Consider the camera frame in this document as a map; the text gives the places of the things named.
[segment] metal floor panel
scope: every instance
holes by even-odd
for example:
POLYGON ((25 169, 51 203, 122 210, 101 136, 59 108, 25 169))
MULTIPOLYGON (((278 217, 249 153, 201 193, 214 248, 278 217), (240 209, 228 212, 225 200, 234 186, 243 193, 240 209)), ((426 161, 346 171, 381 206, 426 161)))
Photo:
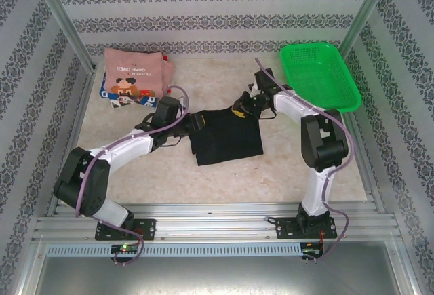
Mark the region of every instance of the metal floor panel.
POLYGON ((285 256, 141 258, 116 267, 108 258, 46 258, 36 294, 394 295, 382 242, 344 243, 322 262, 285 256))

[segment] black mounting plate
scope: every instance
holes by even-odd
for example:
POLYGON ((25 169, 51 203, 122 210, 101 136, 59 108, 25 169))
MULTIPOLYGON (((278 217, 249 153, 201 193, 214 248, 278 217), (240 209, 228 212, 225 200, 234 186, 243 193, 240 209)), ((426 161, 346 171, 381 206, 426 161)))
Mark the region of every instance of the black mounting plate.
POLYGON ((328 223, 324 223, 311 229, 309 233, 303 233, 297 224, 296 217, 278 217, 269 222, 275 225, 277 239, 319 239, 320 232, 324 232, 324 239, 335 239, 338 237, 334 219, 328 217, 328 223))
MULTIPOLYGON (((143 236, 144 241, 153 241, 155 236, 155 219, 134 219, 132 231, 143 236)), ((136 241, 137 237, 122 233, 104 224, 98 223, 95 232, 96 241, 136 241)))

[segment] wire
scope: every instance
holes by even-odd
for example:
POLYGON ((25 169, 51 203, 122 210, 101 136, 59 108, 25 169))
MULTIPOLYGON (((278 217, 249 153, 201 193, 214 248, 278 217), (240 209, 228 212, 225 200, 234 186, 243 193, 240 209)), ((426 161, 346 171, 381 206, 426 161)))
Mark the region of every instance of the wire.
POLYGON ((143 235, 143 234, 144 234, 144 233, 143 233, 143 230, 140 229, 139 227, 137 227, 136 229, 133 229, 133 232, 139 233, 140 235, 143 235))
MULTIPOLYGON (((156 133, 159 133, 162 131, 166 131, 166 130, 170 129, 171 127, 174 127, 175 125, 177 125, 178 123, 180 123, 184 119, 185 115, 187 114, 187 112, 189 110, 189 95, 187 94, 185 89, 180 87, 180 86, 172 85, 172 86, 168 87, 168 89, 172 89, 172 88, 180 90, 185 96, 185 109, 182 112, 181 116, 179 118, 177 118, 177 120, 175 120, 173 123, 171 123, 165 127, 161 127, 159 129, 155 129, 152 131, 140 132, 139 134, 135 134, 135 135, 128 135, 128 136, 125 136, 119 140, 116 140, 113 143, 109 144, 104 149, 102 149, 98 154, 96 154, 95 157, 90 161, 88 167, 86 168, 85 174, 83 176, 83 180, 81 181, 79 196, 77 198, 77 205, 75 206, 75 218, 78 218, 80 216, 80 208, 81 208, 81 203, 83 201, 84 191, 86 189, 87 179, 89 178, 90 171, 92 170, 92 168, 95 165, 98 158, 100 158, 103 154, 105 154, 107 151, 109 151, 113 147, 117 146, 118 144, 121 144, 122 142, 124 142, 126 140, 134 139, 134 138, 141 137, 141 136, 146 136, 148 134, 156 134, 156 133)), ((138 238, 140 245, 141 245, 140 251, 137 252, 137 254, 132 259, 130 259, 127 262, 122 263, 122 266, 126 266, 127 264, 133 263, 133 261, 138 259, 138 257, 142 254, 143 249, 144 249, 144 240, 140 234, 133 232, 133 231, 130 231, 130 230, 127 230, 127 229, 123 229, 122 227, 115 226, 115 225, 110 224, 109 222, 105 222, 103 220, 98 220, 98 219, 96 219, 96 220, 99 221, 101 224, 104 224, 108 227, 111 227, 112 229, 117 229, 118 231, 121 231, 123 233, 129 233, 129 234, 134 235, 138 238)), ((117 254, 115 255, 114 261, 115 261, 115 264, 118 264, 120 262, 116 261, 116 257, 117 257, 117 254)))
POLYGON ((311 260, 313 260, 314 263, 317 263, 316 257, 314 257, 314 256, 312 256, 310 254, 306 254, 306 253, 303 252, 302 254, 300 254, 300 256, 302 257, 302 259, 303 259, 304 256, 306 257, 306 264, 307 264, 307 259, 308 258, 311 259, 311 260))
POLYGON ((319 231, 319 237, 321 238, 321 240, 319 241, 319 243, 321 244, 321 249, 319 249, 319 251, 324 249, 324 232, 323 230, 319 231))
POLYGON ((275 119, 276 116, 277 116, 277 113, 274 110, 271 110, 271 111, 273 112, 274 117, 260 117, 259 120, 272 120, 272 119, 275 119))
POLYGON ((176 144, 162 145, 162 146, 160 146, 160 147, 166 147, 166 148, 168 148, 168 147, 176 146, 177 144, 179 144, 179 143, 181 142, 181 139, 182 139, 182 137, 179 137, 179 139, 178 139, 178 141, 176 142, 176 144))
POLYGON ((336 246, 338 245, 338 243, 340 242, 340 240, 344 237, 349 223, 350 223, 350 219, 348 217, 348 215, 343 212, 342 210, 337 210, 337 209, 333 209, 332 207, 330 207, 327 203, 326 203, 326 192, 327 192, 327 187, 328 187, 328 183, 330 181, 330 178, 332 177, 333 174, 335 174, 336 172, 343 170, 344 168, 346 168, 348 166, 348 164, 350 164, 350 162, 353 160, 354 158, 354 152, 355 152, 355 147, 354 147, 354 141, 353 141, 353 137, 351 136, 350 132, 348 131, 348 129, 345 127, 345 125, 343 125, 342 122, 340 122, 339 120, 337 120, 335 117, 331 116, 330 114, 324 112, 323 110, 313 106, 312 104, 310 104, 309 102, 307 102, 306 100, 304 100, 303 98, 301 98, 300 96, 298 96, 297 94, 295 94, 294 92, 287 90, 284 88, 284 86, 276 79, 274 78, 272 75, 270 75, 270 73, 268 71, 265 70, 265 68, 263 67, 262 63, 260 63, 258 58, 255 58, 256 63, 258 64, 258 66, 260 67, 260 70, 262 70, 265 75, 267 75, 268 78, 270 78, 272 81, 275 82, 276 85, 279 86, 279 88, 285 92, 289 97, 294 98, 295 100, 297 100, 299 103, 301 103, 301 105, 307 107, 309 110, 312 110, 313 112, 316 112, 320 115, 323 115, 324 117, 326 117, 327 119, 333 121, 344 133, 345 136, 347 137, 349 144, 350 144, 350 151, 349 151, 349 157, 347 159, 347 161, 345 163, 343 163, 342 165, 338 166, 337 168, 335 168, 334 170, 331 170, 330 172, 327 173, 327 175, 325 176, 325 181, 324 181, 324 185, 323 185, 323 190, 321 193, 321 200, 324 204, 324 207, 327 208, 327 210, 331 211, 331 212, 335 212, 337 214, 340 214, 342 216, 345 217, 345 226, 341 232, 341 234, 339 235, 338 239, 333 243, 333 245, 328 249, 328 251, 323 254, 323 256, 319 259, 324 258, 325 256, 327 256, 330 252, 332 252, 336 246))

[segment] pink cloth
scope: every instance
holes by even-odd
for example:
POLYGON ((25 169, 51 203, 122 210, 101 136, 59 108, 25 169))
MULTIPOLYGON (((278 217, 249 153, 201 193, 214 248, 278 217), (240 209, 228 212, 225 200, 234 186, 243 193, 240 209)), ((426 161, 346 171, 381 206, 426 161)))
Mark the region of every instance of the pink cloth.
POLYGON ((125 52, 105 49, 105 90, 122 96, 150 96, 165 94, 174 72, 171 62, 163 61, 158 53, 125 52))

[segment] green plastic basket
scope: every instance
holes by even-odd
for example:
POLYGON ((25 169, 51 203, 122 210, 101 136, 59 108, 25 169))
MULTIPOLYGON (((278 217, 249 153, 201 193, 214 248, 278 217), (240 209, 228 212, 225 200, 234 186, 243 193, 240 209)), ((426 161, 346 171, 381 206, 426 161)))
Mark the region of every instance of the green plastic basket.
POLYGON ((280 58, 288 84, 315 106, 357 110, 361 95, 338 49, 329 43, 287 45, 280 58))

